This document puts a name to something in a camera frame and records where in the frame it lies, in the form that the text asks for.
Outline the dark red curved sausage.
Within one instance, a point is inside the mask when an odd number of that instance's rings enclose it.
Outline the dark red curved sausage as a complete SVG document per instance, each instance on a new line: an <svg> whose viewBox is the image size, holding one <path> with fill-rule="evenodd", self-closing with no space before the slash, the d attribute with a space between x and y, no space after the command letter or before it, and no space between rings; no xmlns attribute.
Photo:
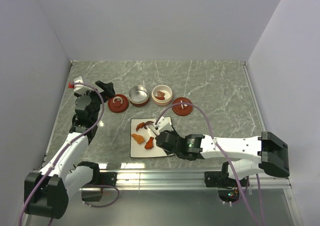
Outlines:
<svg viewBox="0 0 320 226"><path fill-rule="evenodd" d="M147 129L147 127L148 126L153 126L155 123L154 123L154 121L146 121L146 122L144 122L144 125L143 125L143 128L144 129Z"/></svg>

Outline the brown meat slice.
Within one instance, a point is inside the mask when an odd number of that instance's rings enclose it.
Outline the brown meat slice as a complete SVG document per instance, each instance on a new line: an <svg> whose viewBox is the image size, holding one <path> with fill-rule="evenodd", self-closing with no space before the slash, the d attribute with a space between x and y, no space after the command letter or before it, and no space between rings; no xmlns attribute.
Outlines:
<svg viewBox="0 0 320 226"><path fill-rule="evenodd" d="M159 97L165 97L165 93L162 92L162 91L158 91L158 92L157 92L157 96L159 96Z"/></svg>

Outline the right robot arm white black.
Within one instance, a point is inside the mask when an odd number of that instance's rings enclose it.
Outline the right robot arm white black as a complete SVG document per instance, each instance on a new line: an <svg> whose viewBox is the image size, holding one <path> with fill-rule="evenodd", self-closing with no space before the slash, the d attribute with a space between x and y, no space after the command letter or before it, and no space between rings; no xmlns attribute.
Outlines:
<svg viewBox="0 0 320 226"><path fill-rule="evenodd" d="M175 131L162 131L155 138L156 145L178 158L226 158L220 174L221 182L233 185L238 178L265 173L276 178L290 175L288 145L272 132L263 131L250 138L211 138L190 134L184 138Z"/></svg>

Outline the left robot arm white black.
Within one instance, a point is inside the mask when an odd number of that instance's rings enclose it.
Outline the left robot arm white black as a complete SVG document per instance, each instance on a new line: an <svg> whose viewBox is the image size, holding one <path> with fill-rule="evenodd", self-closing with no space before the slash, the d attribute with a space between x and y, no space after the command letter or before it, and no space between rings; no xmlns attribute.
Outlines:
<svg viewBox="0 0 320 226"><path fill-rule="evenodd" d="M113 83L96 81L95 86L79 77L69 84L76 96L75 115L67 138L51 160L24 181L24 205L21 215L60 219L70 198L83 186L96 187L101 181L97 163L75 161L96 135L105 103L115 97Z"/></svg>

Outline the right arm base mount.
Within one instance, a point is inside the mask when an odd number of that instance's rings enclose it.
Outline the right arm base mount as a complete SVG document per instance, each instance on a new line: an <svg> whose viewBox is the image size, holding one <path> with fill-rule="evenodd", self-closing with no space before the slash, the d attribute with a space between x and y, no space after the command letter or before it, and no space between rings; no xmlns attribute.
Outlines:
<svg viewBox="0 0 320 226"><path fill-rule="evenodd" d="M221 171L205 171L204 183L207 188L232 189L238 186L235 179L229 178L229 163L224 162Z"/></svg>

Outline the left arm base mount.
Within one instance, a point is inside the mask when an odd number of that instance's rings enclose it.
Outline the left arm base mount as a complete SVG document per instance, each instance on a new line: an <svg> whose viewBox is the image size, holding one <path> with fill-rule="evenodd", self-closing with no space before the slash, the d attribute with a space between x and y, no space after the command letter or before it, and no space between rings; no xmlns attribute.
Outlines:
<svg viewBox="0 0 320 226"><path fill-rule="evenodd" d="M117 173L116 172L101 172L98 163L82 161L78 166L87 166L93 169L93 179L87 185L103 185L103 186L116 186ZM103 197L104 189L100 188L99 190L93 191L82 191L81 198L85 203L89 202L99 202Z"/></svg>

